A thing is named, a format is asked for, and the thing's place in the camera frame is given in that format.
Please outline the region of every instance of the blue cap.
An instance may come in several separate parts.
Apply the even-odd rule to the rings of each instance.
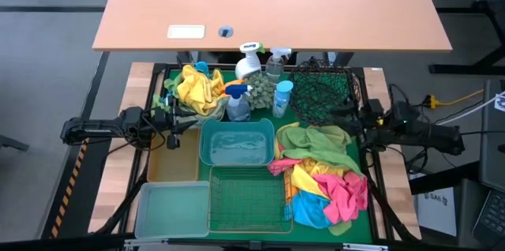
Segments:
[[[231,95],[233,99],[239,99],[242,94],[247,92],[247,84],[232,84],[226,86],[224,92]]]
[[[195,69],[196,71],[204,73],[206,76],[208,76],[208,66],[206,62],[197,62],[195,64]]]
[[[290,97],[291,90],[293,90],[293,82],[281,81],[277,84],[277,96],[283,99]]]

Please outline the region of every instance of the white cable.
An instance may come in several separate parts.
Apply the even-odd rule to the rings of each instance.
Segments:
[[[458,119],[460,119],[460,118],[463,118],[463,117],[465,117],[465,116],[468,116],[469,114],[472,114],[473,112],[478,111],[478,110],[480,110],[481,108],[483,108],[483,107],[487,106],[488,104],[492,103],[493,101],[495,101],[495,99],[496,99],[496,98],[498,98],[498,97],[500,97],[500,96],[505,96],[505,92],[501,92],[501,93],[500,93],[500,94],[498,94],[497,96],[495,96],[495,97],[491,98],[488,102],[486,102],[486,103],[484,103],[484,104],[480,105],[479,107],[473,108],[471,111],[468,111],[468,112],[466,112],[466,113],[464,113],[464,114],[460,114],[458,117],[454,117],[454,118],[449,119],[449,120],[447,120],[447,121],[445,121],[445,122],[441,122],[440,124],[437,124],[437,125],[445,125],[445,124],[447,124],[447,123],[449,123],[449,122],[453,122],[453,121],[456,121],[456,120],[458,120]]]

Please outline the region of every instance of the gray carpet floor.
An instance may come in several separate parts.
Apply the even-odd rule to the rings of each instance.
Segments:
[[[467,6],[473,0],[433,0],[436,6]],[[0,0],[0,5],[102,6],[107,0]],[[502,17],[503,6],[495,5]],[[28,152],[0,150],[0,242],[37,238],[65,163],[59,140],[65,120],[77,116],[95,72],[99,53],[92,42],[101,13],[0,13],[0,134],[30,144]],[[470,64],[499,45],[484,16],[440,16],[454,50],[450,54],[358,53],[351,66],[383,67],[417,103],[426,94],[451,101],[482,88],[486,77],[434,76],[433,62]],[[302,53],[309,58],[321,53]],[[113,118],[121,102],[132,62],[174,62],[173,52],[113,53],[95,103],[95,118]],[[436,120],[475,102],[428,111]],[[455,122],[461,131],[479,130],[481,115]],[[468,136],[466,151],[451,157],[455,165],[477,160],[480,141]],[[407,158],[419,148],[404,148]],[[451,165],[429,151],[427,171]]]

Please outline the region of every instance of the white label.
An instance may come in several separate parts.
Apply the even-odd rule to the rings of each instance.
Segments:
[[[500,96],[495,99],[495,109],[505,112],[505,97]]]
[[[170,25],[168,39],[203,39],[205,25]]]
[[[412,175],[413,178],[424,176]],[[437,230],[445,234],[456,236],[456,212],[454,190],[452,188],[413,196],[416,199],[417,221],[419,226]]]

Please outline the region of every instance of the green cloth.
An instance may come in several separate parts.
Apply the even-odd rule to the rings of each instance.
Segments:
[[[360,167],[347,155],[346,146],[352,143],[348,133],[336,125],[322,127],[287,126],[277,132],[277,140],[284,147],[281,157],[312,158],[334,167],[347,168],[362,176]]]
[[[341,223],[334,225],[332,227],[328,227],[328,230],[334,236],[340,236],[340,235],[344,234],[346,231],[348,231],[352,226],[353,226],[353,224],[351,223],[351,221],[341,222]]]
[[[182,72],[180,72],[173,80],[166,79],[163,82],[163,86],[168,90],[168,92],[172,92],[175,98],[179,99],[179,92],[177,91],[177,86],[182,82]]]

